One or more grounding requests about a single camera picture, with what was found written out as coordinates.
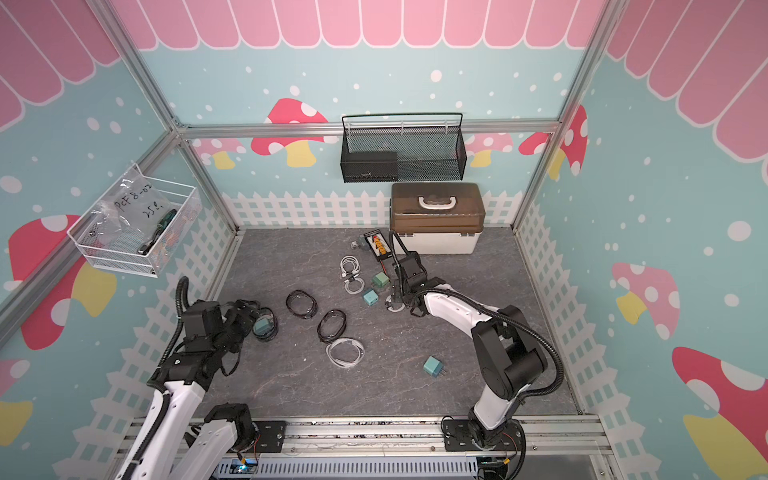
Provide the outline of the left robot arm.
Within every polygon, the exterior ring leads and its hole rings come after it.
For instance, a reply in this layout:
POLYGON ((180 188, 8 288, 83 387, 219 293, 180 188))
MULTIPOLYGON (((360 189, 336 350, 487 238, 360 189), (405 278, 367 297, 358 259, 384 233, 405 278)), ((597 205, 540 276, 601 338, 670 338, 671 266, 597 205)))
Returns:
POLYGON ((188 300, 189 279, 175 291, 177 326, 147 381, 153 398, 139 434, 116 472, 118 479, 207 479, 226 453, 253 446, 256 427, 249 407, 225 403, 213 407, 197 437, 176 461, 190 421, 217 373, 228 376, 223 358, 238 354, 262 307, 238 299, 225 305, 188 300))

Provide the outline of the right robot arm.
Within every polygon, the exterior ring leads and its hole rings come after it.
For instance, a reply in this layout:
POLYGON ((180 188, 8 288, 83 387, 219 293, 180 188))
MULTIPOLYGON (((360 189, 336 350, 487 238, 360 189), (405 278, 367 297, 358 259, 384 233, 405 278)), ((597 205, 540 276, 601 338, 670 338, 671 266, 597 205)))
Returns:
POLYGON ((415 251, 394 257, 396 285, 413 316, 440 318, 473 342, 485 387, 470 409, 467 428, 474 443, 489 449, 530 397, 556 392, 565 379, 561 356, 522 311, 495 308, 430 278, 415 251))

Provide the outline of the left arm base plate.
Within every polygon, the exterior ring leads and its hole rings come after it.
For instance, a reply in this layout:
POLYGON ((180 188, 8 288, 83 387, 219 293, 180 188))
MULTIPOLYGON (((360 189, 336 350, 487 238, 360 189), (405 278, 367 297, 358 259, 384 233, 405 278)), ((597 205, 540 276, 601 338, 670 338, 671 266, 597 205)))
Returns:
POLYGON ((214 419, 203 424, 193 446, 222 455, 254 456, 262 453, 281 453, 286 439, 286 428, 285 421, 214 419))

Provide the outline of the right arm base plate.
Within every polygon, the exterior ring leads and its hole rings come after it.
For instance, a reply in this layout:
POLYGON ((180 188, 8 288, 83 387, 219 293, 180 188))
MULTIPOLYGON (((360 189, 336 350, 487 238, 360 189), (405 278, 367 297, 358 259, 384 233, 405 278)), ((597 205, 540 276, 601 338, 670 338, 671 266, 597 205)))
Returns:
POLYGON ((486 430, 475 420, 444 416, 440 421, 444 449, 448 452, 522 452, 526 447, 522 426, 517 421, 507 421, 501 426, 486 430))

